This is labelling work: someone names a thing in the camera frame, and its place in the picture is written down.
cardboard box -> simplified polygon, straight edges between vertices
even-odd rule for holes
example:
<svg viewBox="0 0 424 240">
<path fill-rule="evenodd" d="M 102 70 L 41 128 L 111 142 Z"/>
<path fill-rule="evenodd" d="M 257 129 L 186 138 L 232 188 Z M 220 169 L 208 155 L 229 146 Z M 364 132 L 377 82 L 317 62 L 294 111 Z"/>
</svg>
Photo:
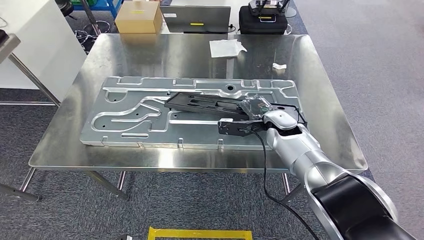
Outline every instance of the cardboard box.
<svg viewBox="0 0 424 240">
<path fill-rule="evenodd" d="M 158 34 L 162 13 L 158 1 L 124 1 L 115 19 L 121 34 Z"/>
</svg>

black case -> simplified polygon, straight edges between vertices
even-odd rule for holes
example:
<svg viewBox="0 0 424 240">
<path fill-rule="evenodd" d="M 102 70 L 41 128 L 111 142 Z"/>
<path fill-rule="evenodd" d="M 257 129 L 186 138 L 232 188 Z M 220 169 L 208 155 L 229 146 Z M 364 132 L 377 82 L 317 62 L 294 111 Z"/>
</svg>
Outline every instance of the black case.
<svg viewBox="0 0 424 240">
<path fill-rule="evenodd" d="M 238 23 L 241 34 L 284 34 L 287 29 L 286 16 L 276 15 L 275 22 L 261 22 L 253 16 L 248 6 L 242 6 L 238 12 Z"/>
</svg>

white paper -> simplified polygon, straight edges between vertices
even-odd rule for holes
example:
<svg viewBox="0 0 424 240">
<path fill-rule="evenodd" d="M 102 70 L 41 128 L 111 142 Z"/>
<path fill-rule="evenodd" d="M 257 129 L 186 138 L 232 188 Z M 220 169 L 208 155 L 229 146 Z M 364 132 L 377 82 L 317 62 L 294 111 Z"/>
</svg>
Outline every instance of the white paper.
<svg viewBox="0 0 424 240">
<path fill-rule="evenodd" d="M 240 51 L 247 52 L 237 39 L 209 41 L 209 46 L 212 58 L 237 57 Z"/>
<path fill-rule="evenodd" d="M 279 64 L 277 64 L 277 63 L 274 62 L 272 64 L 272 67 L 275 68 L 275 69 L 277 69 L 277 70 L 281 70 L 281 69 L 286 69 L 287 68 L 287 65 L 286 64 L 279 65 Z"/>
</svg>

yellow sticker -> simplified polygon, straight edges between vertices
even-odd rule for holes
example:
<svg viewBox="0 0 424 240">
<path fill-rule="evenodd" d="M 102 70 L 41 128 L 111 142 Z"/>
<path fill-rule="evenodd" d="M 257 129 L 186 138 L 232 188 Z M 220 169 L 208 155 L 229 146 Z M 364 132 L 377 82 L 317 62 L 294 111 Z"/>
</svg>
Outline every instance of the yellow sticker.
<svg viewBox="0 0 424 240">
<path fill-rule="evenodd" d="M 244 230 L 154 229 L 149 227 L 147 240 L 155 240 L 155 238 L 253 240 L 252 232 Z"/>
</svg>

metal fixture plate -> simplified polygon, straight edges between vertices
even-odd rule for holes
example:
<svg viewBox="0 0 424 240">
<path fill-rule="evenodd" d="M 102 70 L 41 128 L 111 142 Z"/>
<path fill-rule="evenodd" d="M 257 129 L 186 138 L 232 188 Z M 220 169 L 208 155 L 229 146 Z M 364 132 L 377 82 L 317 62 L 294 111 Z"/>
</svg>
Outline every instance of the metal fixture plate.
<svg viewBox="0 0 424 240">
<path fill-rule="evenodd" d="M 243 99 L 261 95 L 270 103 L 295 105 L 291 80 L 108 77 L 81 132 L 83 144 L 113 147 L 261 150 L 255 136 L 218 133 L 219 116 L 164 107 L 176 92 Z M 297 117 L 292 110 L 289 114 Z"/>
</svg>

